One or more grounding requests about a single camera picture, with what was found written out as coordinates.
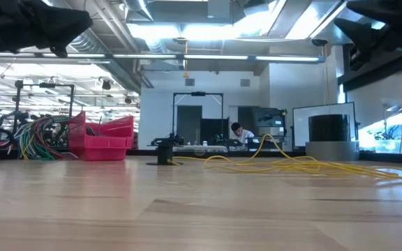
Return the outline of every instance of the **man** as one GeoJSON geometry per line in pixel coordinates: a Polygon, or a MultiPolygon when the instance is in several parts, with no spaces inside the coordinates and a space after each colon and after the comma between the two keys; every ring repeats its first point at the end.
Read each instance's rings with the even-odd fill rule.
{"type": "Polygon", "coordinates": [[[238,139],[242,144],[248,143],[246,138],[254,137],[254,134],[251,131],[243,129],[242,126],[237,122],[233,123],[230,126],[230,129],[234,132],[235,139],[238,139]]]}

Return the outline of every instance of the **computer screen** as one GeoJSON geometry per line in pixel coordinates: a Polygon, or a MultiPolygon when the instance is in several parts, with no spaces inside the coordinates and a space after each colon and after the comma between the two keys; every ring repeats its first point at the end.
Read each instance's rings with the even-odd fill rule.
{"type": "Polygon", "coordinates": [[[257,127],[285,127],[286,111],[284,109],[256,107],[253,113],[257,127]]]}

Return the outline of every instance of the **pink crate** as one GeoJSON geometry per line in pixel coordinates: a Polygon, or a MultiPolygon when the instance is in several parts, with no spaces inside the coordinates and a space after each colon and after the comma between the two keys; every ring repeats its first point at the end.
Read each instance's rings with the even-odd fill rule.
{"type": "Polygon", "coordinates": [[[126,150],[133,145],[133,117],[100,125],[85,120],[85,112],[80,112],[69,122],[70,152],[82,160],[123,160],[126,150]],[[87,135],[87,126],[96,133],[100,127],[100,136],[87,135]]]}

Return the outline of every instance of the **black metal stand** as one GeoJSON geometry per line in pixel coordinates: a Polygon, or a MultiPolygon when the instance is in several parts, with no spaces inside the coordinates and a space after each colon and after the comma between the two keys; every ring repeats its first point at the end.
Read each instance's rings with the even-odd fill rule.
{"type": "Polygon", "coordinates": [[[148,162],[147,165],[174,165],[169,163],[168,160],[173,161],[173,146],[158,145],[158,162],[148,162]]]}
{"type": "Polygon", "coordinates": [[[223,130],[223,118],[224,118],[224,93],[205,93],[202,91],[196,91],[191,93],[173,93],[173,109],[172,109],[172,134],[174,135],[174,98],[178,95],[190,95],[192,97],[205,97],[206,95],[211,96],[220,96],[221,97],[221,132],[223,136],[226,135],[227,131],[224,132],[223,130]]]}
{"type": "MultiPolygon", "coordinates": [[[[49,83],[25,84],[25,83],[23,83],[22,80],[15,81],[15,87],[17,88],[17,95],[16,95],[16,101],[15,101],[15,121],[13,122],[13,133],[17,132],[17,126],[18,126],[17,112],[20,110],[21,89],[24,86],[39,86],[40,88],[55,88],[56,84],[49,84],[49,83]]],[[[60,84],[59,86],[70,87],[69,117],[72,117],[75,86],[73,84],[60,84]]]]}

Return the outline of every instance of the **doorway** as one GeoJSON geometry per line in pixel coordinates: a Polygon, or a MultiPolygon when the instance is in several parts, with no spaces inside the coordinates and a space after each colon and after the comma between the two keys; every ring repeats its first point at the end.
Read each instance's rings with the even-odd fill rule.
{"type": "Polygon", "coordinates": [[[178,105],[177,108],[177,134],[185,142],[200,143],[202,106],[178,105]]]}

